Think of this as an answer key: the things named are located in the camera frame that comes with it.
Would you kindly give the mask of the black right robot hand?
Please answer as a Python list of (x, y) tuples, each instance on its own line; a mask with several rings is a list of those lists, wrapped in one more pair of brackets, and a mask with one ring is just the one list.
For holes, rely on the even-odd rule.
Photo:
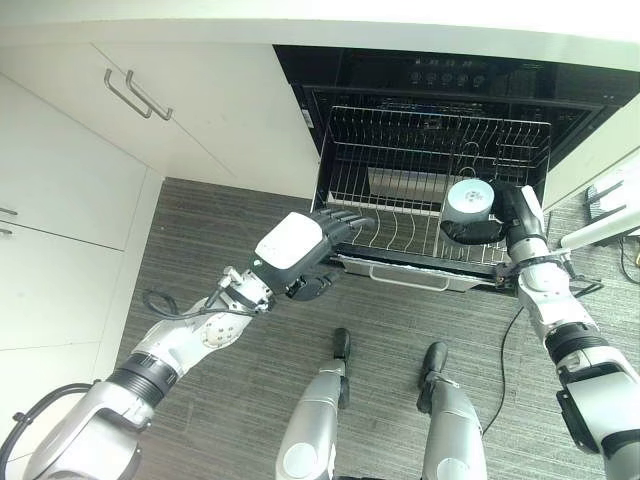
[(547, 239), (541, 204), (530, 185), (518, 186), (501, 180), (489, 182), (494, 201), (491, 220), (460, 223), (445, 220), (441, 231), (461, 245), (484, 245), (506, 241), (508, 248), (526, 239)]

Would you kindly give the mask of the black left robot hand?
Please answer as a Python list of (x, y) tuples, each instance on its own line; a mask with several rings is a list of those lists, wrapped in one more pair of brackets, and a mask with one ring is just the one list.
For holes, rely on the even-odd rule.
[(376, 226), (375, 219), (349, 210), (291, 212), (258, 242), (250, 257), (250, 270), (276, 295), (284, 294), (294, 301), (314, 300), (337, 276), (311, 276), (310, 269), (358, 231)]

